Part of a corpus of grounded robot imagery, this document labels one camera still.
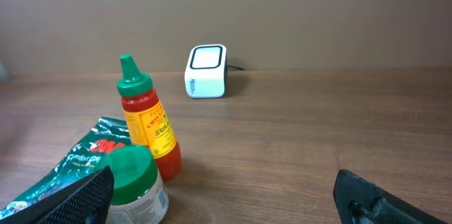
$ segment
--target red sauce bottle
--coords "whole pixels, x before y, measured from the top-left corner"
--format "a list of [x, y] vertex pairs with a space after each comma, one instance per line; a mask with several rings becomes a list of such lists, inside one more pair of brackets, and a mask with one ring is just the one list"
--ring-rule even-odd
[[181, 150], [150, 76], [141, 73], [130, 54], [121, 56], [118, 91], [132, 143], [149, 147], [164, 181], [181, 168]]

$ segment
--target red logo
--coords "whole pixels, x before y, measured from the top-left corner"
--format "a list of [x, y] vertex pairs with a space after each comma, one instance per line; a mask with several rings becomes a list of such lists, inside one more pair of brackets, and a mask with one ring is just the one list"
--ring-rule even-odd
[[125, 146], [124, 143], [116, 143], [115, 141], [108, 141], [107, 139], [97, 140], [96, 145], [96, 147], [90, 149], [92, 153], [111, 153], [113, 150]]

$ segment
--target plastic container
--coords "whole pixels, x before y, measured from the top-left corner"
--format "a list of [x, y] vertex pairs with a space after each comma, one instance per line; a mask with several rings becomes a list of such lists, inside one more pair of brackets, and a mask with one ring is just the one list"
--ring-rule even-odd
[[148, 148], [124, 146], [104, 156], [95, 171], [110, 166], [114, 194], [109, 214], [115, 224], [159, 223], [168, 210], [168, 195]]
[[132, 143], [151, 149], [164, 181], [181, 168], [181, 151], [150, 76], [141, 73], [130, 54], [121, 56], [118, 91]]

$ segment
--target green bottle cap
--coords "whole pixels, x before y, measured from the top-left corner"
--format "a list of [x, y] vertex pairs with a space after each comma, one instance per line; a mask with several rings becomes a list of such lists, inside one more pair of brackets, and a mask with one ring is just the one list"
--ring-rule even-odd
[[123, 97], [143, 94], [153, 87], [153, 81], [146, 73], [141, 73], [130, 54], [121, 55], [122, 79], [118, 81], [118, 91]]
[[112, 205], [123, 205], [144, 195], [157, 181], [158, 169], [149, 149], [124, 146], [104, 156], [94, 171], [110, 166], [114, 176]]

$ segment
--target jar label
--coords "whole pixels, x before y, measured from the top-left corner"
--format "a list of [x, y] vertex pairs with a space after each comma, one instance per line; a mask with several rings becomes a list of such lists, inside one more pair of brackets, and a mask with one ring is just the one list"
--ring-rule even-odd
[[176, 146], [176, 136], [160, 101], [141, 112], [124, 111], [124, 116], [132, 142], [149, 147], [154, 158], [166, 155]]
[[167, 210], [168, 195], [159, 173], [157, 181], [146, 194], [128, 204], [111, 205], [109, 214], [114, 224], [153, 224], [159, 223]]

